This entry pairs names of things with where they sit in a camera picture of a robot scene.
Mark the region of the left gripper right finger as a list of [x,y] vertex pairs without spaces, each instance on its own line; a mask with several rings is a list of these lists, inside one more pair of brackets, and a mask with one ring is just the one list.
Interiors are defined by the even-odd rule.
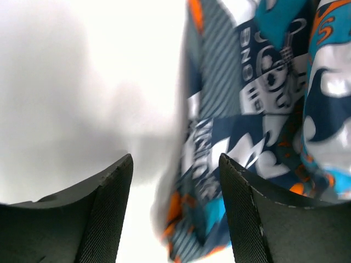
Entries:
[[225,154],[219,170],[236,262],[350,262],[350,203],[290,192]]

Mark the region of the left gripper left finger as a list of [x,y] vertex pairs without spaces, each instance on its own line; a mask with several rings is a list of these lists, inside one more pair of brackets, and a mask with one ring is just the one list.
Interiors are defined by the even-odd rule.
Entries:
[[115,262],[133,158],[39,201],[1,205],[1,262]]

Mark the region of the patterned blue orange shorts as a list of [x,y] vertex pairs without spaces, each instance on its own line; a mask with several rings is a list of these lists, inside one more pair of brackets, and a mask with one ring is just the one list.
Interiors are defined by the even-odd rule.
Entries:
[[170,259],[232,247],[222,154],[290,192],[350,203],[350,1],[188,1],[188,12]]

